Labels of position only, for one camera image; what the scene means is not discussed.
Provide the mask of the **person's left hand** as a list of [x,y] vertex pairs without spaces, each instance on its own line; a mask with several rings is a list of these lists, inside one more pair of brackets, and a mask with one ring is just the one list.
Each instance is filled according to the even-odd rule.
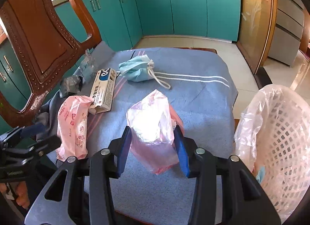
[[17,195],[16,197],[17,204],[23,207],[24,209],[28,209],[30,205],[30,200],[28,197],[28,190],[27,190],[26,182],[25,181],[19,182],[14,192]]

